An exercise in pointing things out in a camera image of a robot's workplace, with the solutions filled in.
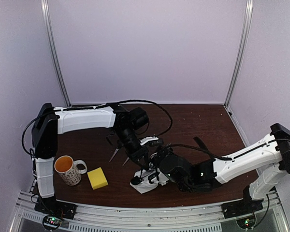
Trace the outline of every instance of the white wall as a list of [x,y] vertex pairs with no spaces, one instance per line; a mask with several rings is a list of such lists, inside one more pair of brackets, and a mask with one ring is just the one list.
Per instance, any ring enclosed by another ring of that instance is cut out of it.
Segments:
[[[231,109],[250,143],[290,129],[290,0],[256,0]],[[277,187],[290,224],[290,175]]]
[[20,190],[32,183],[32,162],[20,138],[45,102],[64,104],[41,3],[0,1],[0,232],[7,229]]
[[245,0],[53,0],[50,16],[72,103],[223,103]]

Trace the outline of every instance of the wire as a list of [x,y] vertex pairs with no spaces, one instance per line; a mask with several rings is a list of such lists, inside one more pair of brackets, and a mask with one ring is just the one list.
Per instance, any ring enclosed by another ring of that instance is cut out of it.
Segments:
[[28,155],[31,155],[31,156],[33,155],[33,154],[31,153],[31,150],[33,151],[33,149],[31,148],[31,149],[29,149],[29,151],[28,151],[28,150],[25,148],[25,143],[24,143],[25,134],[26,134],[26,131],[27,131],[27,129],[29,128],[29,126],[30,126],[32,123],[34,123],[36,120],[40,119],[41,117],[45,117],[45,116],[47,116],[47,115],[50,115],[50,114],[52,114],[52,113],[54,113],[54,112],[58,112],[58,111],[61,111],[61,110],[53,110],[53,111],[51,111],[51,112],[47,112],[47,113],[45,113],[45,114],[42,114],[42,115],[40,115],[40,116],[37,116],[35,119],[33,119],[30,123],[28,123],[28,124],[26,125],[26,127],[25,127],[25,129],[24,129],[24,131],[23,131],[23,134],[22,134],[22,136],[21,136],[21,145],[22,145],[24,151],[25,151]]
[[156,102],[153,102],[153,101],[148,101],[148,100],[125,100],[125,101],[111,102],[111,103],[107,103],[105,105],[99,105],[99,106],[96,106],[96,109],[104,108],[104,107],[107,107],[107,106],[112,105],[112,104],[123,104],[123,103],[128,103],[128,102],[145,102],[145,103],[153,104],[156,107],[158,107],[159,109],[161,109],[169,117],[169,119],[170,119],[169,127],[166,130],[164,130],[163,132],[161,132],[158,135],[156,135],[157,137],[159,137],[160,135],[165,134],[166,132],[168,132],[172,128],[173,119],[172,119],[171,115],[169,114],[169,112],[166,109],[164,109],[162,106],[160,106],[159,104],[157,104]]
[[137,135],[144,134],[144,133],[146,133],[146,131],[148,130],[148,128],[149,128],[149,121],[148,121],[148,123],[147,123],[147,127],[146,127],[145,131],[143,131],[143,132],[141,132],[141,133],[137,133],[137,132],[135,132],[135,134],[137,134]]
[[61,222],[60,222],[56,227],[50,229],[50,228],[48,228],[48,227],[46,227],[46,226],[44,225],[44,223],[47,223],[47,218],[48,218],[48,217],[57,218],[55,215],[52,215],[52,214],[46,215],[46,216],[42,219],[42,225],[43,225],[44,229],[46,229],[46,230],[48,230],[48,231],[55,231],[55,230],[57,230],[57,229],[61,226],[61,224],[62,224],[62,218],[60,218]]
[[33,203],[35,203],[35,204],[36,204],[36,202],[34,202],[34,201],[32,200],[32,198],[33,198],[33,197],[35,197],[35,196],[37,196],[37,193],[36,193],[36,194],[34,194],[34,195],[32,195],[32,196],[30,197],[30,199],[31,199],[31,201],[32,201]]
[[263,217],[261,218],[261,220],[255,225],[253,226],[253,228],[256,228],[257,226],[259,226],[261,224],[261,222],[264,220],[265,216],[267,215],[267,212],[269,211],[269,208],[270,208],[270,198],[269,198],[269,194],[266,195],[267,197],[267,209],[265,211],[265,214],[263,215]]
[[35,153],[32,148],[29,149],[29,153],[31,154],[31,158],[35,158]]
[[276,141],[288,141],[288,142],[290,142],[290,139],[273,139],[273,140],[269,141],[269,143],[276,142]]
[[140,171],[140,178],[142,178],[142,172],[143,172],[143,169],[141,168],[141,171]]
[[241,157],[243,155],[246,155],[247,153],[249,153],[251,151],[254,151],[254,150],[256,150],[256,149],[258,149],[260,147],[263,147],[265,145],[268,145],[268,144],[276,142],[276,141],[288,141],[288,142],[290,142],[290,139],[273,139],[273,140],[270,140],[268,143],[263,143],[263,144],[258,145],[258,146],[254,147],[254,148],[252,148],[252,149],[250,149],[250,150],[248,150],[248,151],[246,151],[246,152],[244,152],[244,153],[242,153],[242,154],[240,154],[238,156],[235,156],[234,159],[237,159],[237,158],[239,158],[239,157]]
[[42,198],[40,197],[40,195],[38,194],[38,196],[39,196],[39,199],[40,199],[40,203],[42,203],[42,205],[43,205],[43,207],[44,207],[44,209],[45,210],[47,210],[48,212],[50,212],[50,213],[54,213],[52,210],[49,210],[47,207],[46,207],[46,205],[44,204],[44,202],[42,201]]
[[185,144],[170,144],[170,145],[165,146],[164,148],[175,147],[175,146],[185,147],[185,148],[189,148],[189,149],[193,149],[193,150],[197,150],[197,151],[204,152],[204,153],[208,154],[211,159],[216,158],[218,160],[219,159],[220,160],[232,160],[232,158],[229,158],[229,157],[219,157],[219,156],[214,155],[213,153],[211,153],[208,150],[204,150],[204,149],[201,149],[201,148],[196,147],[196,146],[190,146],[190,145],[185,145]]

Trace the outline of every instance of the white mug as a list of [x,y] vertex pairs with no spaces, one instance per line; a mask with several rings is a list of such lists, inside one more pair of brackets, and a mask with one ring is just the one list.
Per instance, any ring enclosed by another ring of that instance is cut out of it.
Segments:
[[[79,170],[78,164],[84,165],[85,169]],[[73,161],[71,156],[61,156],[55,162],[55,170],[63,179],[63,181],[70,186],[77,185],[81,179],[82,174],[87,172],[87,166],[84,161]]]

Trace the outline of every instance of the wooden table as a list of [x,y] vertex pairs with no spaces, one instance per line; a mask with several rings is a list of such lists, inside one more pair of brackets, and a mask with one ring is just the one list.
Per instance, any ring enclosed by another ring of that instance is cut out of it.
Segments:
[[[127,105],[132,109],[136,105]],[[141,105],[150,118],[150,127],[145,136],[163,131],[169,125],[168,117],[153,105]],[[196,145],[192,139],[199,136],[208,149],[219,156],[235,152],[244,147],[236,128],[221,105],[164,105],[174,119],[172,129],[162,136],[165,144],[182,143]],[[105,137],[108,129],[88,129],[72,131],[58,137],[56,158],[69,155],[74,160],[84,160],[91,171],[102,167],[109,185],[97,190],[90,186],[86,174],[74,187],[67,186],[55,174],[56,196],[59,200],[75,203],[116,206],[116,207],[172,207],[217,203],[242,198],[243,189],[257,178],[256,171],[241,175],[220,188],[208,193],[180,192],[176,184],[168,183],[155,190],[140,194],[129,183],[138,166],[129,161],[124,167],[127,156],[120,150],[113,161],[109,159],[115,148]],[[117,137],[111,140],[116,144]],[[208,159],[208,156],[185,148],[174,148],[176,154],[185,157],[192,164]]]

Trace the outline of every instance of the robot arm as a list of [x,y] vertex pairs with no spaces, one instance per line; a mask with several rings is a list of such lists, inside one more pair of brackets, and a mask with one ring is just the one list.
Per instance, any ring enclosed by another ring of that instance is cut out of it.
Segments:
[[34,147],[34,169],[40,201],[49,209],[56,211],[58,202],[53,185],[54,157],[58,149],[57,135],[69,131],[89,128],[112,128],[123,144],[127,156],[142,169],[148,169],[148,149],[146,143],[157,140],[147,137],[139,140],[135,131],[149,122],[146,112],[141,108],[127,111],[120,105],[99,107],[62,108],[46,103],[42,106],[32,127]]
[[172,146],[160,148],[150,160],[151,174],[137,172],[130,185],[145,193],[165,185],[167,180],[178,185],[181,191],[207,192],[233,178],[270,165],[259,178],[244,189],[244,198],[223,204],[225,218],[236,217],[262,209],[262,201],[282,177],[290,174],[290,131],[280,124],[271,126],[272,132],[255,144],[223,156],[192,165],[177,156]]

